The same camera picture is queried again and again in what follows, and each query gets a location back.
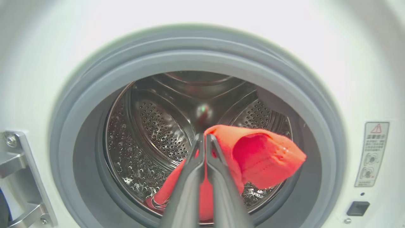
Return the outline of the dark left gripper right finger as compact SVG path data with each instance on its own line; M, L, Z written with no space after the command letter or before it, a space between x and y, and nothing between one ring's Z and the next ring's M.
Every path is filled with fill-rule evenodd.
M206 135L207 178L213 188L214 228L253 228L217 138Z

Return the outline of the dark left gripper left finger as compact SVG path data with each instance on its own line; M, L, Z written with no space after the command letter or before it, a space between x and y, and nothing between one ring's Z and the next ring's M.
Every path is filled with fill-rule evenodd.
M205 176L204 135L195 136L160 221L161 228L198 228L200 186Z

